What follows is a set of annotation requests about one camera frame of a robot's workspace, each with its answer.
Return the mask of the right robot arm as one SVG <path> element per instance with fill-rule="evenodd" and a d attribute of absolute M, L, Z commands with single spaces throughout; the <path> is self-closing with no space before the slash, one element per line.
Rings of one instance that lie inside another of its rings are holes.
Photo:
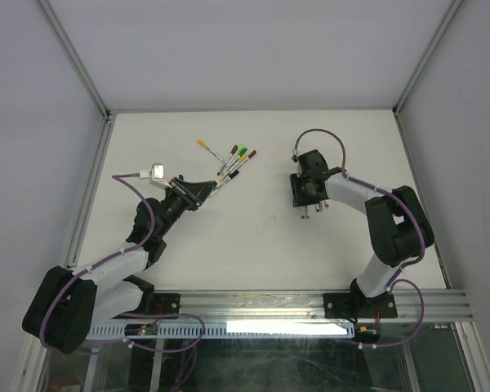
<path fill-rule="evenodd" d="M 434 234 L 415 191 L 409 186 L 386 190 L 330 168 L 314 149 L 292 159 L 297 172 L 289 176 L 292 205 L 321 208 L 326 201 L 343 203 L 367 218 L 373 255 L 347 293 L 323 295 L 327 319 L 395 319 L 398 317 L 390 285 L 405 265 L 422 257 Z"/>

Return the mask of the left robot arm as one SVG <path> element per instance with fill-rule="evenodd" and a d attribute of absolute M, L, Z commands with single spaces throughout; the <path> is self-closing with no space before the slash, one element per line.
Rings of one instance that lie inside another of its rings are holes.
<path fill-rule="evenodd" d="M 154 310 L 154 285 L 138 277 L 153 266 L 167 244 L 165 235 L 185 212 L 198 210 L 216 189 L 213 180 L 163 182 L 161 200 L 140 201 L 130 234 L 110 254 L 78 269 L 49 269 L 23 317 L 24 332 L 44 347 L 72 354 L 89 331 L 126 312 L 145 317 Z"/>

